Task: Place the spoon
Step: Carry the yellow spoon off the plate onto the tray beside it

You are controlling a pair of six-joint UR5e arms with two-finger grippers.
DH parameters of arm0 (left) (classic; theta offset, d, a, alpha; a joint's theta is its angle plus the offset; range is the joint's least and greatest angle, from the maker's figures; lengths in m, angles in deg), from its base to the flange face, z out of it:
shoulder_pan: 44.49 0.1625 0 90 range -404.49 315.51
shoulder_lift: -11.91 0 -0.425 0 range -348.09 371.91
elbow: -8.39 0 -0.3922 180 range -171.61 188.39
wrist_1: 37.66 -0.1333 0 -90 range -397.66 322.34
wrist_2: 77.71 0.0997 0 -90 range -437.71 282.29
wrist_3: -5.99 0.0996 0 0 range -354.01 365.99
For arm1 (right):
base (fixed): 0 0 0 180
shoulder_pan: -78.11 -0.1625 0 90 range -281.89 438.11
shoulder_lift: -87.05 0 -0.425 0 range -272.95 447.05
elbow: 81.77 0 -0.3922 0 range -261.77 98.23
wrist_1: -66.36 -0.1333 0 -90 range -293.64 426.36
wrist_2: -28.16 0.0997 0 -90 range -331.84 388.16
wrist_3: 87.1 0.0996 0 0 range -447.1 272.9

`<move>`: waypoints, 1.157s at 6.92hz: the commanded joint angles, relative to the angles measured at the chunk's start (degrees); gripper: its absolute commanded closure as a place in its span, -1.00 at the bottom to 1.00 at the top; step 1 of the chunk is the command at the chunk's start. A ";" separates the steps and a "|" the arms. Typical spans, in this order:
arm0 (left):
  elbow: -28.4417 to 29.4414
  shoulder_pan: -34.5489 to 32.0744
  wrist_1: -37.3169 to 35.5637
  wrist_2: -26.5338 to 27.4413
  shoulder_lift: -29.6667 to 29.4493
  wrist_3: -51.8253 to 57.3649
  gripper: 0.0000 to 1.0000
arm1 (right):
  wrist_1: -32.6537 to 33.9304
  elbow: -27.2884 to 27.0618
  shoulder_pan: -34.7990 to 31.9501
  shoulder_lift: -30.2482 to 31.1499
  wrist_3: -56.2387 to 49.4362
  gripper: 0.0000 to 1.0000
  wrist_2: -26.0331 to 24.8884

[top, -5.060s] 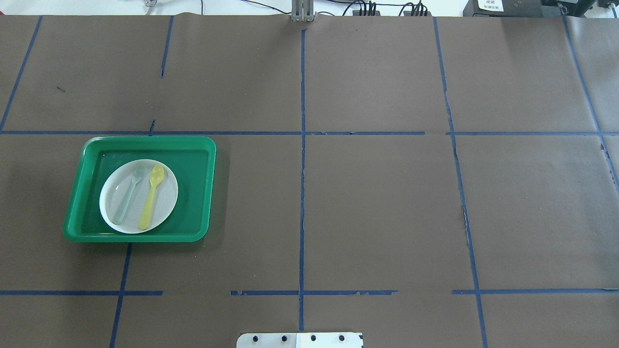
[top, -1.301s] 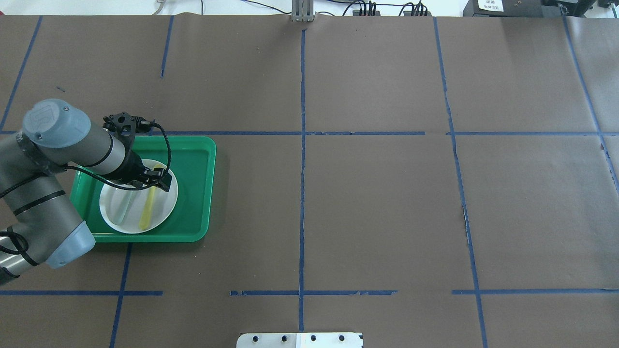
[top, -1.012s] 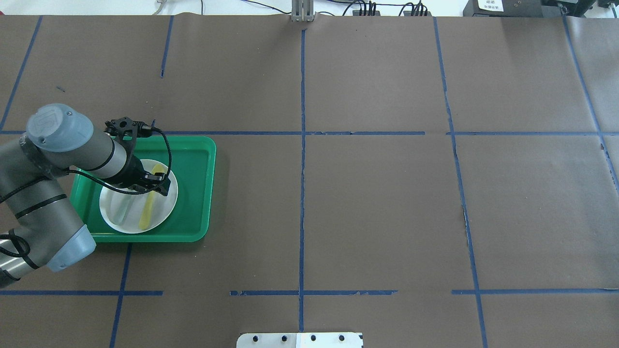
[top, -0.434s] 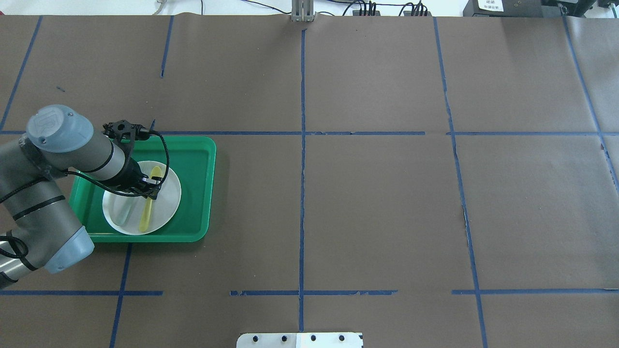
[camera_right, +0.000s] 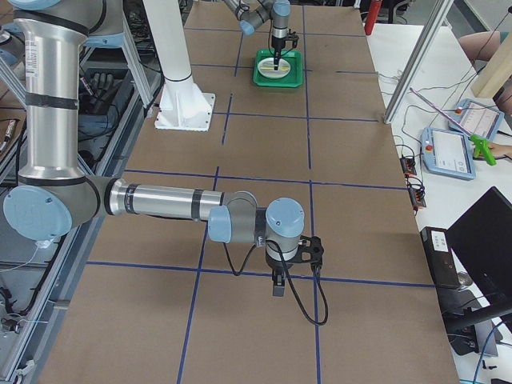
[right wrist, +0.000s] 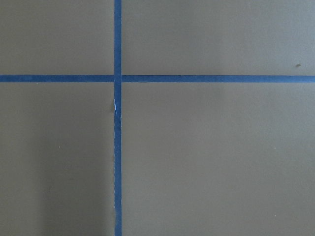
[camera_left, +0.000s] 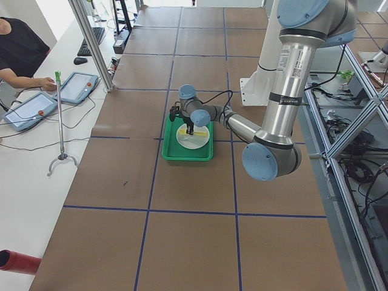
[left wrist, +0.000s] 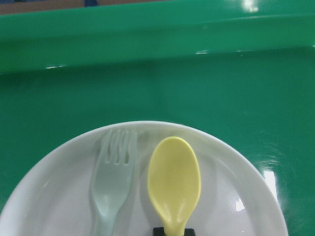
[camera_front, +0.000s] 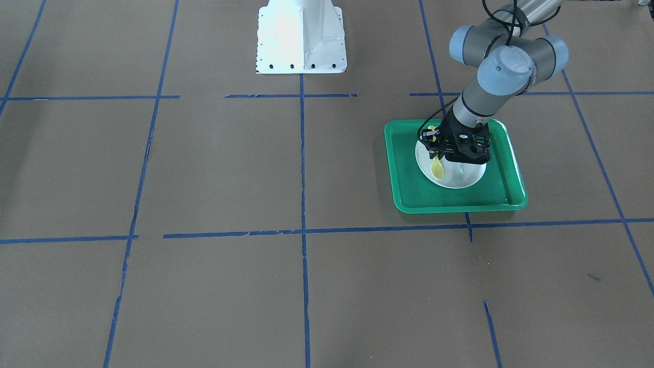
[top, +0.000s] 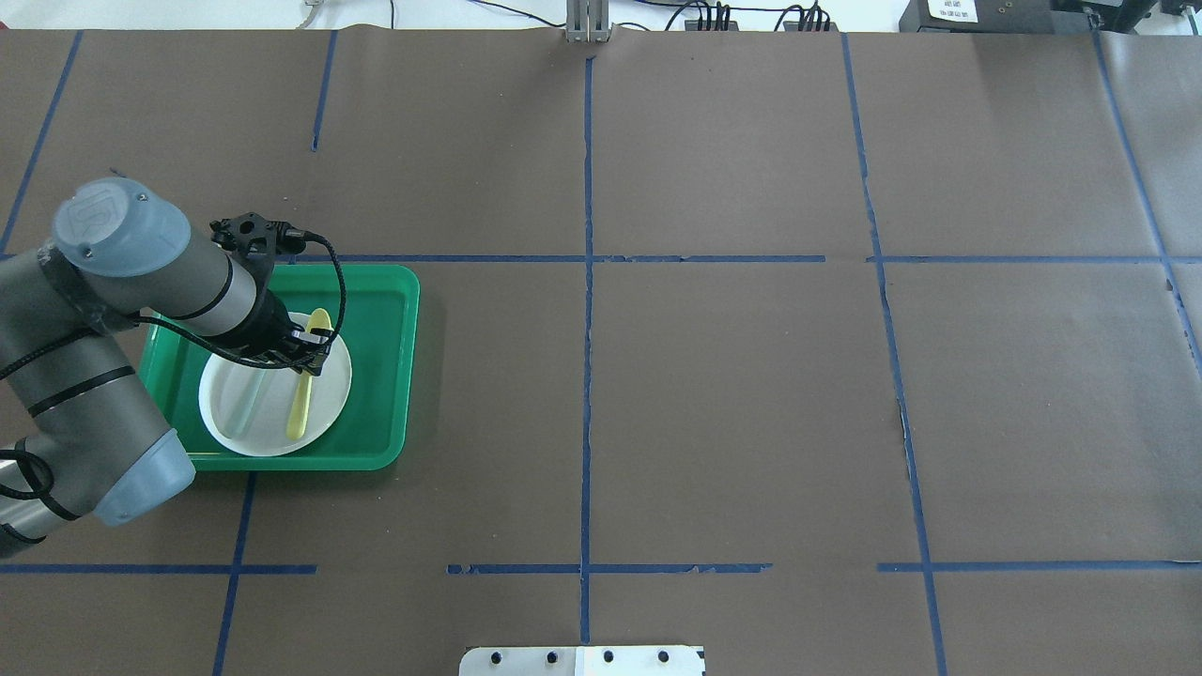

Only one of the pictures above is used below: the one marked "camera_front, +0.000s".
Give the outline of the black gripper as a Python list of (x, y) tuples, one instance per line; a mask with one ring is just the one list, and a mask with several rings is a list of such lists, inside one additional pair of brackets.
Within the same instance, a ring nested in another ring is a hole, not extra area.
[(468, 127), (452, 111), (437, 126), (441, 145), (432, 147), (432, 158), (449, 162), (483, 165), (492, 158), (489, 128), (486, 124)]

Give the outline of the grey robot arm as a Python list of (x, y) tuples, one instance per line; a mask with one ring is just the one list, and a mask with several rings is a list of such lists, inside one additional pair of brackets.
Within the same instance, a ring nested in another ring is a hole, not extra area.
[(476, 76), (448, 104), (438, 126), (423, 124), (418, 142), (432, 160), (484, 165), (491, 159), (489, 121), (511, 98), (562, 72), (570, 58), (565, 42), (547, 36), (526, 39), (530, 28), (558, 14), (561, 1), (513, 1), (477, 27), (460, 27), (449, 42), (453, 60), (475, 67)]

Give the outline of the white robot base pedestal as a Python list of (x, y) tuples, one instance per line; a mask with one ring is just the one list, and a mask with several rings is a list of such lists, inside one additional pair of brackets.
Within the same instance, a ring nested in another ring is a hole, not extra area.
[(343, 12), (332, 1), (269, 1), (259, 8), (255, 72), (344, 73)]

